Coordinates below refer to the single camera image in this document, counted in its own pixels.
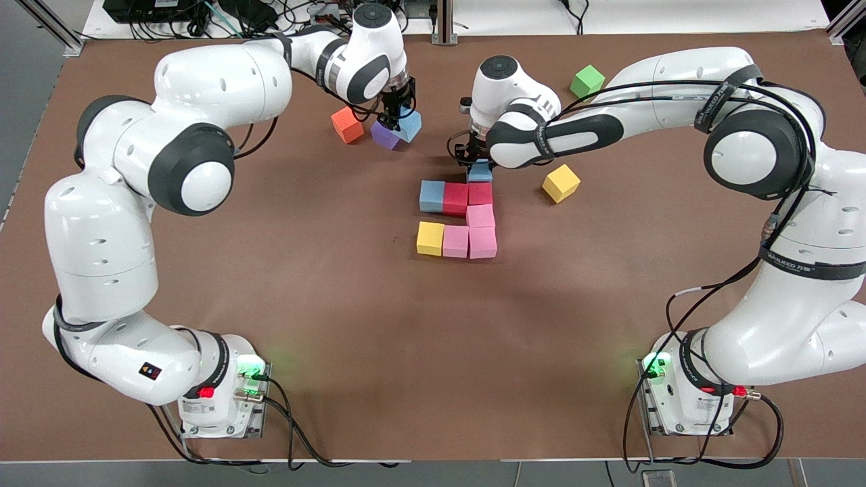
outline white robotic arm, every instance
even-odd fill
[[[765,236],[758,275],[737,307],[712,327],[685,334],[686,345],[668,341],[662,350],[670,360],[649,383],[664,432],[707,434],[721,401],[714,432],[724,432],[733,385],[777,384],[866,363],[866,307],[850,301],[866,267],[866,155],[820,142],[824,114],[814,99],[759,85],[742,49],[694,49],[625,68],[591,104],[558,120],[559,110],[548,109],[558,101],[522,94],[523,84],[540,90],[523,81],[519,66],[510,82],[490,76],[486,64],[475,78],[472,108],[494,111],[470,110],[470,156],[526,167],[640,133],[700,125],[709,132],[704,165],[715,181],[758,198],[785,197],[769,222],[785,227],[770,241]],[[730,98],[719,95],[723,83]],[[813,168],[804,166],[811,165],[807,153]]]
[[[71,366],[151,405],[178,400],[187,432],[244,436],[264,361],[240,336],[167,327],[143,311],[158,287],[152,213],[201,216],[228,197],[235,154],[225,130],[282,113],[293,70],[352,104],[383,90],[413,95],[391,11],[368,3],[354,16],[348,42],[309,29],[178,51],[156,67],[152,104],[107,96],[85,110],[83,170],[45,197],[60,296],[42,332]]]

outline green light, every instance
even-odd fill
[[[237,356],[237,372],[240,375],[252,377],[258,373],[262,373],[265,369],[265,361],[262,357],[253,354],[245,354]]]
[[[669,363],[670,354],[667,352],[649,354],[646,357],[643,357],[643,369],[647,371],[647,377],[650,379],[664,377],[664,368]]]

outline teal cable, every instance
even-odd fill
[[[224,16],[223,14],[221,14],[219,10],[215,9],[214,6],[210,4],[210,2],[204,2],[204,4],[207,5],[208,8],[209,8],[213,13],[216,14],[216,16],[218,16],[219,18],[223,19],[223,22],[225,22],[226,25],[229,26],[229,29],[231,29],[231,30],[235,33],[235,36],[243,37],[243,36],[241,36],[241,33],[238,32],[237,29],[235,29],[235,26],[232,25],[231,22],[229,22],[229,19],[225,18],[225,16]]]

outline cube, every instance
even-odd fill
[[[453,217],[462,217],[466,215],[468,201],[468,185],[464,183],[445,183],[445,198],[442,202],[442,213]]]
[[[397,143],[400,141],[400,138],[394,132],[378,121],[373,122],[373,126],[370,127],[370,135],[373,136],[374,142],[389,151],[393,151],[394,147],[396,147]]]
[[[604,85],[604,75],[599,73],[598,70],[590,64],[574,75],[574,80],[572,81],[572,93],[577,95],[578,98],[583,98],[588,94],[597,92],[601,89],[602,85]]]
[[[462,225],[445,225],[445,234],[442,241],[443,257],[458,257],[465,259],[469,256],[469,227]]]
[[[493,183],[469,183],[470,205],[492,205]]]
[[[442,213],[444,199],[444,181],[421,181],[421,196],[418,198],[418,205],[421,206],[421,211]]]
[[[337,135],[346,144],[356,140],[361,135],[364,135],[364,126],[355,118],[355,113],[351,108],[346,107],[331,115],[333,129],[337,131]]]
[[[411,111],[409,107],[400,107],[400,130],[392,130],[391,133],[397,135],[405,142],[412,142],[418,132],[421,131],[421,114],[417,111]]]
[[[496,228],[492,226],[469,228],[469,258],[496,257]]]
[[[445,233],[444,224],[420,222],[418,224],[417,250],[426,256],[442,256],[442,241]]]
[[[470,205],[466,208],[466,224],[469,228],[496,226],[493,205]]]
[[[493,171],[487,159],[478,159],[466,172],[467,183],[489,183],[493,181]]]
[[[550,195],[554,203],[559,203],[578,189],[579,184],[580,178],[563,164],[556,171],[547,174],[541,187]]]

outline brown tabletop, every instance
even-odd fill
[[[57,292],[42,198],[77,170],[81,110],[104,94],[152,100],[158,59],[193,45],[89,42],[63,67],[0,233],[2,460],[175,458],[144,405],[81,377],[42,338]],[[459,222],[422,214],[419,183],[462,178],[445,140],[467,126],[457,102],[488,56],[515,56],[565,104],[588,63],[610,79],[645,57],[716,45],[748,50],[767,79],[816,96],[829,117],[826,143],[866,151],[866,102],[823,31],[462,38],[451,49],[410,38],[424,122],[415,141],[395,152],[369,135],[344,145],[329,120],[340,104],[295,77],[274,136],[238,162],[219,211],[154,215],[160,290],[147,311],[248,338],[329,458],[615,458],[634,360],[664,333],[665,300],[751,260],[772,203],[714,183],[694,129],[651,133],[562,159],[583,184],[561,205],[540,192],[556,165],[497,170],[500,253],[469,262],[416,255],[418,220]],[[691,327],[723,316],[746,285],[721,292]],[[861,368],[762,388],[785,415],[780,455],[866,457],[864,384]],[[634,422],[635,456],[646,455],[639,430]],[[754,406],[709,453],[759,457],[773,432],[772,416]],[[285,457],[281,420],[272,415],[265,433],[198,447]],[[662,455],[697,445],[655,442]]]

